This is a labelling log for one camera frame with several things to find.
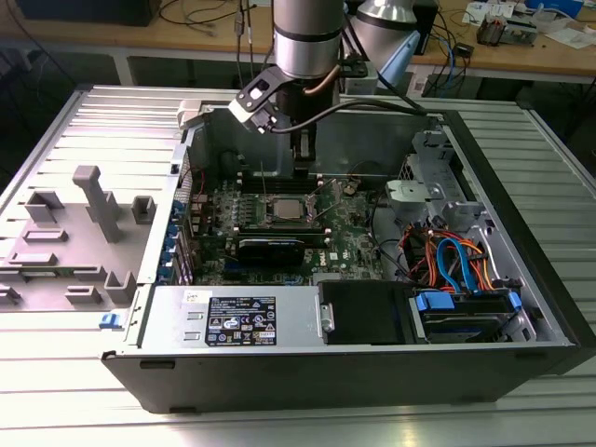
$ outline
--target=floor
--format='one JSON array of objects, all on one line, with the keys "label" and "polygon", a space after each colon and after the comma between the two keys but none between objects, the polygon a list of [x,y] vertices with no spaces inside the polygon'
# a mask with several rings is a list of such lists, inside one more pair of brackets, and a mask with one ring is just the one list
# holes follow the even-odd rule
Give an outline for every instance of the floor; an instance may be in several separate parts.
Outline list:
[{"label": "floor", "polygon": [[[107,57],[80,54],[54,56],[80,84],[118,84],[115,68]],[[45,55],[33,54],[30,57],[34,59],[31,72],[0,77],[0,190],[29,155],[73,88]],[[243,68],[247,73],[248,66]],[[237,87],[237,69],[233,62],[136,58],[133,69],[139,84],[146,86]],[[408,82],[407,75],[399,89],[405,92]],[[573,136],[566,142],[594,175],[596,130],[590,123],[593,124],[596,119],[596,104],[592,101],[591,107],[585,106],[585,110],[578,111],[578,104],[587,88],[558,83],[467,78],[461,88],[456,86],[444,92],[432,90],[429,96],[442,94],[444,98],[526,101],[564,140],[565,132],[578,124]]]}]

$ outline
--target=power supply label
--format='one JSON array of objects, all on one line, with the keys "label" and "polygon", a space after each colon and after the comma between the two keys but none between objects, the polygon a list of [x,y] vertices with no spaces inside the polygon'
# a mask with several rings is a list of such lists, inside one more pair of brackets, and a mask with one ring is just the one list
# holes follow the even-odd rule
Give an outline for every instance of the power supply label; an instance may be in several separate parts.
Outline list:
[{"label": "power supply label", "polygon": [[209,346],[272,346],[277,330],[275,296],[210,299],[205,340]]}]

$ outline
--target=chip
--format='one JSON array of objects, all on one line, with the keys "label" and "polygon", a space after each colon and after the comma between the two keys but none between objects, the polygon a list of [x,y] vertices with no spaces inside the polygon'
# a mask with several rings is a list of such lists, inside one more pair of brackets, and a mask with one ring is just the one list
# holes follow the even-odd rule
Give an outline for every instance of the chip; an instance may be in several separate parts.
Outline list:
[{"label": "chip", "polygon": [[273,212],[279,219],[300,219],[303,216],[303,205],[300,200],[280,199],[274,203]]}]

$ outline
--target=robotic arm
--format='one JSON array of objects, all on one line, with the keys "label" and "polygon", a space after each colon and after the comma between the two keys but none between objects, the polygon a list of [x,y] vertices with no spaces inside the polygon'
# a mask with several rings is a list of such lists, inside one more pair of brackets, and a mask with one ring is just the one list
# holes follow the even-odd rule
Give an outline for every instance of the robotic arm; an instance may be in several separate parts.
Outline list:
[{"label": "robotic arm", "polygon": [[[316,158],[314,118],[333,109],[336,79],[367,75],[364,59],[369,58],[391,84],[405,72],[420,38],[412,4],[413,0],[366,0],[345,30],[344,0],[274,0],[276,65],[243,88],[230,111],[261,133],[281,133],[276,129],[278,114],[288,116],[298,128],[283,132],[291,134],[294,173],[306,173]],[[340,60],[342,39],[359,55]],[[269,101],[274,93],[276,106]]]}]

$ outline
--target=electronics board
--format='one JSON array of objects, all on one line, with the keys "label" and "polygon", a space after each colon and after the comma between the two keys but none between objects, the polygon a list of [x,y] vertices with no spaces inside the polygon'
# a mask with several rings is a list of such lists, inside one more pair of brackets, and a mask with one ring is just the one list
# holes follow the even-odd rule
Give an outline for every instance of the electronics board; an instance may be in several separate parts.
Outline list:
[{"label": "electronics board", "polygon": [[380,279],[369,193],[339,178],[223,181],[194,197],[196,285]]}]

